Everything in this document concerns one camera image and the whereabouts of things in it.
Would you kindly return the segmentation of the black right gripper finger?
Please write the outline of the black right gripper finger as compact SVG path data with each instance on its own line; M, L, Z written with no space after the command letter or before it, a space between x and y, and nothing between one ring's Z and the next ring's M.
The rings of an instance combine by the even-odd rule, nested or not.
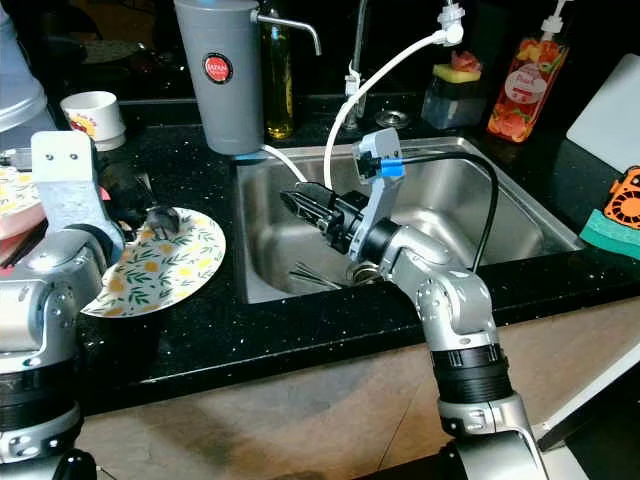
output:
M315 198L283 198L282 201L285 209L319 229L324 236L329 236L334 227L340 227L340 210L330 201Z
M294 184L285 191L285 201L298 209L337 209L338 198L332 189L323 184Z

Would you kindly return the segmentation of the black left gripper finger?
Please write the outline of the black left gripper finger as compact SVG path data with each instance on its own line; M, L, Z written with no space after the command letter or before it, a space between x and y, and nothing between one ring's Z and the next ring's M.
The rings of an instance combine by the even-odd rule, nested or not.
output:
M180 232L180 215L173 206L151 200L146 207L143 224L154 233L157 241L169 241Z

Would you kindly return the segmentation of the floral print plate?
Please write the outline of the floral print plate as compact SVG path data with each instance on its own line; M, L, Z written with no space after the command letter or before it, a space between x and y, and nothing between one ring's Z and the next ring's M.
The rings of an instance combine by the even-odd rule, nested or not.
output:
M93 317L137 317L191 297L218 271L227 238L218 221L179 207L180 228L165 239L142 229L102 275L99 296L81 310Z

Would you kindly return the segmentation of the chrome kitchen faucet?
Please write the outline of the chrome kitchen faucet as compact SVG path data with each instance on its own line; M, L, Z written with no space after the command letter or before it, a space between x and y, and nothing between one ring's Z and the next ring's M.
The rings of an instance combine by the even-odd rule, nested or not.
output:
M364 54L364 41L366 38L366 20L369 17L369 0L358 0L356 10L355 41L353 41L353 54L349 60L347 74L344 76L344 95L347 99L355 99L358 88L364 83L361 72L361 58ZM344 128L347 131L355 131L364 115L364 99L360 99L349 110L347 118L344 119Z

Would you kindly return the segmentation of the white printed mug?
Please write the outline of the white printed mug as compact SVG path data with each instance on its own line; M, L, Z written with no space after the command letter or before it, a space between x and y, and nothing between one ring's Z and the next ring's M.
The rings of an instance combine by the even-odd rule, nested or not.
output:
M118 99L108 91L73 93L59 102L73 131L86 133L100 152L125 143L125 123Z

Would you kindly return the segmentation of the olive oil glass bottle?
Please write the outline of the olive oil glass bottle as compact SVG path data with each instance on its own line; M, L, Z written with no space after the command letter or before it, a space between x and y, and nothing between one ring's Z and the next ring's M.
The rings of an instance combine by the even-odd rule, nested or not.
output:
M260 44L266 132L285 140L294 132L291 37L285 27L261 23Z

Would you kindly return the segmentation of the round metal drain strainer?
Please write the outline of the round metal drain strainer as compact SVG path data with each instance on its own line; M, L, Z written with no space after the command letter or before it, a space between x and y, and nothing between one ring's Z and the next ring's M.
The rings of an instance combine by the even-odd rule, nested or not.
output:
M404 111L394 109L384 109L378 111L374 116L375 123L381 128L402 129L408 127L412 122L411 116Z

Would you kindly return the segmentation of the pink floral bowl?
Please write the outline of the pink floral bowl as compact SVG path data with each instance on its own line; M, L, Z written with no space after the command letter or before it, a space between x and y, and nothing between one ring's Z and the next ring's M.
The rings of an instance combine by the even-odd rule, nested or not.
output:
M17 237L44 219L35 174L0 166L0 238Z

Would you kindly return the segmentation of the grey water filter canister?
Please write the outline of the grey water filter canister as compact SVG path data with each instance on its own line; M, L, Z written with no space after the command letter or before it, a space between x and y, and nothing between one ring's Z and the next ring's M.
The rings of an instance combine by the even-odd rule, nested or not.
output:
M262 14L259 0L174 0L180 40L204 127L216 154L255 154L265 143L262 115L261 24L310 33L310 24Z

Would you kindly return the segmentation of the pink plate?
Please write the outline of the pink plate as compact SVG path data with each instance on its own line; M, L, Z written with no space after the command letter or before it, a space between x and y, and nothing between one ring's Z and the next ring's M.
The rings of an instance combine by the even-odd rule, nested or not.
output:
M15 255L17 255L18 248L24 239L26 239L26 234L1 239L0 269L4 270L5 268L10 268L10 266L12 266L13 259Z

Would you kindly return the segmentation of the dark sponge holder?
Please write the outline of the dark sponge holder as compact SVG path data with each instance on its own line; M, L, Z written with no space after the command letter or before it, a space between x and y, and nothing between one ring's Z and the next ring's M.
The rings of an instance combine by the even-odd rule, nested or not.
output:
M439 131L477 125L486 104L483 77L467 84L451 84L431 76L421 118Z

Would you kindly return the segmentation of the stainless steel sink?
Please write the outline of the stainless steel sink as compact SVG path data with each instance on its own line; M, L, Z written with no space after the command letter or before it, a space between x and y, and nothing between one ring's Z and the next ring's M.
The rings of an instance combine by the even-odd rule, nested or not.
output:
M580 250L582 242L507 174L500 174L492 236L483 265ZM260 303L329 291L291 278L298 261L346 270L348 287L375 280L370 262L355 266L332 250L319 230L285 209L279 193L296 183L292 170L270 154L239 156L236 166L236 285L244 301ZM408 166L392 218L440 241L466 261L475 255L489 205L483 169L463 160Z

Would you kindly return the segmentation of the yellow sponge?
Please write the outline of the yellow sponge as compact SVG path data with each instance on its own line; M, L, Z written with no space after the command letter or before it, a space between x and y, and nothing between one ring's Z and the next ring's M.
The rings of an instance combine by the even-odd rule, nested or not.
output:
M479 81L483 73L480 70L456 70L451 64L435 64L431 74L439 81L451 84L467 84Z

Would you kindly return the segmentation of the red dish scrubber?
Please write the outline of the red dish scrubber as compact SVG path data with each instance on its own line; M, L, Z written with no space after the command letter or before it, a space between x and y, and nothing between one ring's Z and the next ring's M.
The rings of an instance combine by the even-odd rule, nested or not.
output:
M470 51L454 50L451 52L451 69L456 72L480 73L483 64Z

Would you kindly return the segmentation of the beige cabinet front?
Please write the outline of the beige cabinet front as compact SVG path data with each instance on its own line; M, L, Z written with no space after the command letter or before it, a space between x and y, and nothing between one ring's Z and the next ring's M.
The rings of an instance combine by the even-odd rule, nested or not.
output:
M539 424L640 343L640 298L503 326L500 340ZM348 480L445 442L421 346L101 413L78 440L120 480Z

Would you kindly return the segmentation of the peach print soap dispenser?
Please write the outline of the peach print soap dispenser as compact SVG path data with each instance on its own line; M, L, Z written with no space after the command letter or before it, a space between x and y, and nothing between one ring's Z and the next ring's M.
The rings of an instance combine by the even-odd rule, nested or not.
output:
M538 35L518 42L486 123L489 134L517 145L529 138L570 52L561 31L564 5L571 1L557 0L556 9L541 22Z

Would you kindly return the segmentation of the green sponge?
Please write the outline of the green sponge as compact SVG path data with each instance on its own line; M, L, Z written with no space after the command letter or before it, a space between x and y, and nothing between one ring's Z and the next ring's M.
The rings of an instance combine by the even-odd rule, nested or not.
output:
M600 250L640 260L640 229L626 227L598 209L591 210L580 238Z

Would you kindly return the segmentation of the orange handheld fan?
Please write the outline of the orange handheld fan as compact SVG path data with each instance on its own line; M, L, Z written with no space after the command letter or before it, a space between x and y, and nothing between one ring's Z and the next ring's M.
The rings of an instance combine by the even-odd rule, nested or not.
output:
M614 182L602 209L605 218L640 230L640 165L632 165Z

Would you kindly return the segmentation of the white cutting board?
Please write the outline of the white cutting board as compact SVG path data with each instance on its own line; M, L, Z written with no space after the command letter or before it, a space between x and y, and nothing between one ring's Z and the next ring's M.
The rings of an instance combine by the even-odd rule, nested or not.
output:
M622 56L568 129L567 140L618 173L640 166L640 55Z

